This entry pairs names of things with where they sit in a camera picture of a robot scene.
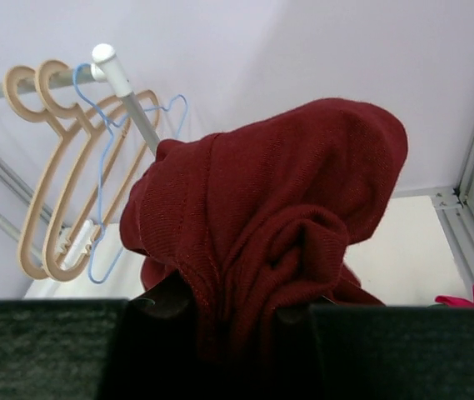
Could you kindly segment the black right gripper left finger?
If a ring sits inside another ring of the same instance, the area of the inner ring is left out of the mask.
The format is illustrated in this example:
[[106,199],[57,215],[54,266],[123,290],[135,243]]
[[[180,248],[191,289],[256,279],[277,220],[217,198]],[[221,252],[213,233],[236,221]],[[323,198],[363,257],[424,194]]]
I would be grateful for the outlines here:
[[182,399],[194,333],[177,274],[132,300],[0,301],[0,399]]

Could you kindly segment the maroon t-shirt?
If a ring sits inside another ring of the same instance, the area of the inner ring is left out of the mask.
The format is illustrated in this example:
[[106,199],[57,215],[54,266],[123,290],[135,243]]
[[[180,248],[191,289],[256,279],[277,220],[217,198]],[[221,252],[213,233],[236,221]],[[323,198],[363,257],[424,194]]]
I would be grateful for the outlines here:
[[341,98],[159,144],[119,232],[145,257],[146,288],[174,272],[191,288],[198,354],[222,372],[204,378],[205,393],[269,388],[278,308],[378,304],[344,255],[377,229],[407,149],[391,113]]

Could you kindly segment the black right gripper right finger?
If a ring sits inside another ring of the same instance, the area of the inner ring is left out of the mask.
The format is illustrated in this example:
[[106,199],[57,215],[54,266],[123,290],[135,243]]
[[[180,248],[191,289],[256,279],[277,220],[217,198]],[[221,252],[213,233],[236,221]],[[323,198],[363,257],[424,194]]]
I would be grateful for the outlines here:
[[284,399],[474,399],[474,308],[287,307],[276,340]]

